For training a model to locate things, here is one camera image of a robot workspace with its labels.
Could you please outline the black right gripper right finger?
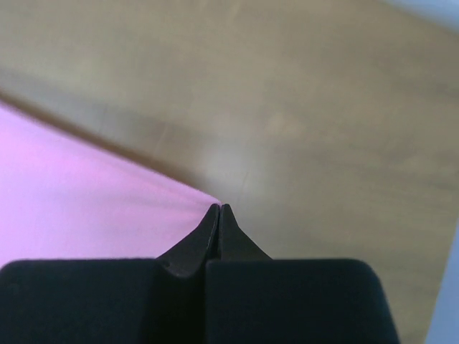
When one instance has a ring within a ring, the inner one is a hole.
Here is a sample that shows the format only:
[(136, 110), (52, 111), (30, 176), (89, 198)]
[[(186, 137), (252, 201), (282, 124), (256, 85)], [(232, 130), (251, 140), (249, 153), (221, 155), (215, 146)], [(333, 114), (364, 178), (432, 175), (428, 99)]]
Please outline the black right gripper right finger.
[(358, 259), (269, 258), (221, 208), (206, 265), (208, 343), (398, 343), (376, 272)]

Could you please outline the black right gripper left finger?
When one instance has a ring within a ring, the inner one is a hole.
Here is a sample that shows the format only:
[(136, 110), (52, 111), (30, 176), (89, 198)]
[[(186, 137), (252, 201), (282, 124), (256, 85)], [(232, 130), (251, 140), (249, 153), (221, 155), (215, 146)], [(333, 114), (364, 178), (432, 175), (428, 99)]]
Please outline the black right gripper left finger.
[(1, 270), (3, 343), (201, 343), (219, 207), (156, 259), (20, 260)]

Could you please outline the pink t-shirt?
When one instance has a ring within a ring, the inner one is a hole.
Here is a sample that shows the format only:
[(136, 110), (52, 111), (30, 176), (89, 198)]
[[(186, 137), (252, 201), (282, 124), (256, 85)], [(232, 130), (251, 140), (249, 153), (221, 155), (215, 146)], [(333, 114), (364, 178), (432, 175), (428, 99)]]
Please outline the pink t-shirt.
[(1, 106), (1, 263), (162, 255), (216, 199)]

